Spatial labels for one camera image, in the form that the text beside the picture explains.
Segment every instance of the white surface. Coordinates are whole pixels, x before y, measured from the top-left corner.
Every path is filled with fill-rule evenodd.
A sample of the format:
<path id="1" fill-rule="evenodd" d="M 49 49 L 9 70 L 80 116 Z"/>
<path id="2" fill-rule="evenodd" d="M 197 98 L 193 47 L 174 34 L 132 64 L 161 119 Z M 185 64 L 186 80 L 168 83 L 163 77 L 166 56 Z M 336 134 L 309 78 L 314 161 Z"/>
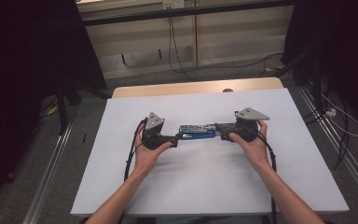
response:
<path id="1" fill-rule="evenodd" d="M 234 111 L 247 106 L 270 116 L 268 142 L 282 179 L 315 211 L 348 210 L 282 89 L 109 100 L 71 214 L 92 214 L 121 185 L 133 133 L 150 111 L 165 119 L 161 133 L 172 135 L 182 124 L 234 122 Z M 267 212 L 269 193 L 241 148 L 217 137 L 180 141 L 164 152 L 126 210 L 135 216 Z"/>

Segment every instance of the wire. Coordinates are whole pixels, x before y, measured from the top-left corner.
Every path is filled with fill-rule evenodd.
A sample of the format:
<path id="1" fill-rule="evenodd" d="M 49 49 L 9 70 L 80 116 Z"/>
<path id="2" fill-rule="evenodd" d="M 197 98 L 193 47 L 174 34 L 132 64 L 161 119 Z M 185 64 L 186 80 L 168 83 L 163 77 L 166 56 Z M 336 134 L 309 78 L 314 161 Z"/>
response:
<path id="1" fill-rule="evenodd" d="M 193 80 L 193 81 L 198 81 L 196 80 L 195 78 L 192 78 L 190 77 L 187 72 L 185 71 L 185 69 L 183 69 L 183 66 L 182 66 L 182 63 L 180 62 L 180 58 L 179 58 L 179 53 L 178 53 L 178 48 L 176 46 L 176 39 L 175 39 L 175 32 L 173 30 L 173 21 L 172 21 L 172 18 L 169 17 L 168 18 L 169 22 L 170 22 L 170 49 L 168 51 L 168 61 L 170 62 L 170 67 L 171 69 L 173 70 L 173 72 L 177 72 L 175 69 L 173 69 L 172 67 L 172 63 L 171 63 L 171 40 L 172 40 L 172 37 L 173 37 L 173 44 L 175 45 L 175 51 L 176 51 L 176 57 L 178 59 L 178 62 L 179 62 L 179 65 L 180 65 L 180 68 L 182 70 L 182 72 L 179 72 L 179 73 L 184 73 L 189 79 Z"/>
<path id="2" fill-rule="evenodd" d="M 265 61 L 266 59 L 272 58 L 273 56 L 277 56 L 277 55 L 282 55 L 283 53 L 275 53 L 275 54 L 270 54 L 267 55 L 266 57 L 264 57 L 263 60 L 257 61 L 255 63 L 248 63 L 248 64 L 243 64 L 243 65 L 215 65 L 215 66 L 206 66 L 206 67 L 195 67 L 195 68 L 191 68 L 191 69 L 187 69 L 185 70 L 182 66 L 182 63 L 180 61 L 179 58 L 179 53 L 177 50 L 177 45 L 176 45 L 176 39 L 175 39 L 175 33 L 174 33 L 174 28 L 173 28 L 173 21 L 172 18 L 169 17 L 168 18 L 169 22 L 170 22 L 170 47 L 169 47 L 169 52 L 168 52 L 168 61 L 170 63 L 170 68 L 173 70 L 173 72 L 175 73 L 184 73 L 189 79 L 194 80 L 194 81 L 198 81 L 193 77 L 190 77 L 187 73 L 188 72 L 192 72 L 195 70 L 200 70 L 200 69 L 208 69 L 208 68 L 242 68 L 242 67 L 247 67 L 247 66 L 252 66 L 258 63 L 264 63 L 264 69 L 263 72 L 259 75 L 259 77 L 261 77 L 264 74 L 264 71 L 266 70 L 266 64 Z M 173 40 L 173 44 L 175 45 L 175 52 L 176 52 L 176 57 L 178 59 L 179 65 L 180 65 L 180 70 L 176 70 L 172 67 L 172 62 L 171 62 L 171 49 L 172 49 L 172 40 Z"/>
<path id="3" fill-rule="evenodd" d="M 330 105 L 332 105 L 332 106 L 335 107 L 337 110 L 339 110 L 340 112 L 342 112 L 343 114 L 345 114 L 346 116 L 348 116 L 349 118 L 351 118 L 351 119 L 352 119 L 354 122 L 356 122 L 357 125 L 358 125 L 358 121 L 357 121 L 356 119 L 354 119 L 351 115 L 349 115 L 348 113 L 342 111 L 338 106 L 336 106 L 335 104 L 333 104 L 333 103 L 332 103 L 327 97 L 325 97 L 324 95 L 322 95 L 322 97 L 323 97 L 328 103 L 330 103 Z M 333 121 L 333 119 L 332 119 L 331 116 L 330 116 L 330 119 L 331 119 L 332 123 L 335 124 L 342 132 L 348 133 L 348 134 L 350 134 L 350 135 L 352 135 L 352 136 L 354 136 L 354 137 L 358 137 L 358 134 L 350 133 L 350 132 L 344 130 L 343 128 L 341 128 L 339 125 L 337 125 L 337 124 Z"/>
<path id="4" fill-rule="evenodd" d="M 327 89 L 327 92 L 325 93 L 325 95 L 328 96 L 328 95 L 330 94 L 330 91 L 331 91 L 331 89 Z M 315 113 L 315 112 L 318 111 L 318 110 L 321 111 L 321 114 L 319 114 L 318 117 L 316 117 L 315 119 L 312 119 L 312 120 L 309 120 L 309 121 L 305 122 L 306 125 L 309 125 L 309 124 L 311 124 L 311 123 L 313 123 L 313 122 L 315 122 L 315 121 L 321 119 L 321 118 L 325 115 L 325 113 L 326 113 L 326 111 L 327 111 L 327 102 L 326 102 L 326 101 L 322 102 L 322 108 L 319 108 L 319 107 L 315 108 L 314 110 L 312 110 L 311 112 L 309 112 L 309 114 L 304 115 L 304 116 L 302 117 L 302 119 L 308 118 L 309 116 L 311 116 L 313 113 Z"/>
<path id="5" fill-rule="evenodd" d="M 272 147 L 267 142 L 266 136 L 264 136 L 264 134 L 262 134 L 260 131 L 258 132 L 258 134 L 256 136 L 267 146 L 268 152 L 269 152 L 269 158 L 271 159 L 272 169 L 275 172 L 277 172 L 277 163 L 275 160 L 276 156 L 274 154 L 274 151 L 272 150 Z M 276 206 L 276 203 L 272 197 L 271 197 L 271 216 L 272 216 L 272 224 L 276 224 L 277 223 L 277 206 Z"/>
<path id="6" fill-rule="evenodd" d="M 129 172 L 130 172 L 130 166 L 131 166 L 131 162 L 132 162 L 132 157 L 133 157 L 133 154 L 135 153 L 135 150 L 141 146 L 139 145 L 138 147 L 136 147 L 136 149 L 133 150 L 133 147 L 135 145 L 135 139 L 136 139 L 136 136 L 138 134 L 138 131 L 139 131 L 139 128 L 141 127 L 142 124 L 145 124 L 147 122 L 147 118 L 146 119 L 143 119 L 141 120 L 141 122 L 139 122 L 138 124 L 138 127 L 136 128 L 135 130 L 135 133 L 133 134 L 133 139 L 132 139 L 132 144 L 131 144 L 131 149 L 130 149 L 130 153 L 129 153 L 129 158 L 126 160 L 126 170 L 124 172 L 124 181 L 127 180 L 127 178 L 129 177 Z"/>
<path id="7" fill-rule="evenodd" d="M 345 111 L 347 111 L 347 107 L 345 105 L 345 102 L 344 100 L 342 99 L 342 97 L 340 97 L 341 99 L 341 103 L 342 103 L 342 106 L 343 106 L 343 109 Z M 349 120 L 348 120 L 348 116 L 343 116 L 341 111 L 338 111 L 339 112 L 339 115 L 341 116 L 341 118 L 343 119 L 344 123 L 345 123 L 345 130 L 348 130 L 349 128 Z M 342 137 L 341 137 L 341 140 L 339 141 L 339 148 L 338 148 L 338 158 L 337 158 L 337 162 L 336 162 L 336 165 L 333 167 L 333 171 L 335 172 L 336 169 L 338 168 L 338 166 L 342 163 L 342 161 L 344 160 L 345 158 L 345 154 L 347 153 L 348 151 L 348 145 L 350 143 L 350 137 L 347 133 L 344 133 L 342 134 Z"/>
<path id="8" fill-rule="evenodd" d="M 289 23 L 287 22 L 286 7 L 283 8 L 284 22 L 286 23 L 286 32 L 289 30 Z"/>

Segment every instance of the hand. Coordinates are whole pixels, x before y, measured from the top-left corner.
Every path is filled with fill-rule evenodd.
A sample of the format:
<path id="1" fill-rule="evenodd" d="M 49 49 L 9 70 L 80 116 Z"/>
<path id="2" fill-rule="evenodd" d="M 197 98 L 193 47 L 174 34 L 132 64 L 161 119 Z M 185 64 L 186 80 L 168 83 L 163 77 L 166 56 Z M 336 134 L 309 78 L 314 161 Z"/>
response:
<path id="1" fill-rule="evenodd" d="M 260 132 L 267 138 L 267 124 L 262 120 L 258 120 L 257 123 L 260 125 Z M 242 147 L 246 158 L 256 171 L 265 165 L 269 166 L 267 146 L 258 137 L 253 142 L 246 142 L 235 133 L 231 133 L 229 137 Z"/>
<path id="2" fill-rule="evenodd" d="M 149 148 L 145 147 L 142 143 L 141 139 L 141 132 L 144 129 L 144 124 L 138 130 L 138 134 L 135 139 L 135 168 L 133 170 L 134 173 L 138 173 L 143 177 L 146 177 L 150 171 L 152 171 L 158 156 L 161 155 L 165 150 L 171 147 L 171 142 L 166 142 L 162 144 L 160 147 L 150 150 Z"/>

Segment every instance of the handheld controller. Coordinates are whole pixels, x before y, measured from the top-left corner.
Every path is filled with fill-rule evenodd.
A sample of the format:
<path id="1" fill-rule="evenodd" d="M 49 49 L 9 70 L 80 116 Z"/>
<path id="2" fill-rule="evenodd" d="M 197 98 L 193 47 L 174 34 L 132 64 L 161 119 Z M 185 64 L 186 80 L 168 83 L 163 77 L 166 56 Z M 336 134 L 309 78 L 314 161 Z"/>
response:
<path id="1" fill-rule="evenodd" d="M 216 130 L 220 132 L 220 138 L 223 141 L 233 140 L 229 137 L 230 133 L 236 133 L 243 140 L 247 142 L 253 142 L 257 138 L 258 126 L 257 120 L 267 120 L 269 117 L 266 115 L 247 107 L 242 111 L 235 111 L 235 117 L 237 121 L 235 123 L 223 123 L 215 124 Z"/>
<path id="2" fill-rule="evenodd" d="M 154 150 L 166 142 L 171 142 L 171 147 L 178 146 L 178 140 L 182 138 L 182 134 L 178 133 L 176 136 L 161 135 L 163 124 L 164 119 L 150 112 L 144 132 L 142 133 L 142 141 L 147 148 Z"/>

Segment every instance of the dark curtain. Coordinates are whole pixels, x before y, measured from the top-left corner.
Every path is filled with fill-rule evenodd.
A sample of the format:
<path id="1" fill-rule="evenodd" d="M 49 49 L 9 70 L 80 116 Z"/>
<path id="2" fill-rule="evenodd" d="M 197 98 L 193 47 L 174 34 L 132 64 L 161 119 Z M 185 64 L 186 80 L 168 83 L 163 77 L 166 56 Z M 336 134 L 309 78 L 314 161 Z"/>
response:
<path id="1" fill-rule="evenodd" d="M 31 140 L 40 102 L 55 93 L 56 79 L 106 87 L 84 27 L 38 28 L 72 20 L 80 20 L 73 0 L 0 0 L 0 187 Z"/>
<path id="2" fill-rule="evenodd" d="M 310 50 L 331 87 L 358 113 L 358 1 L 309 1 L 295 6 L 285 40 L 283 63 Z M 313 73 L 308 58 L 294 71 L 296 84 Z"/>

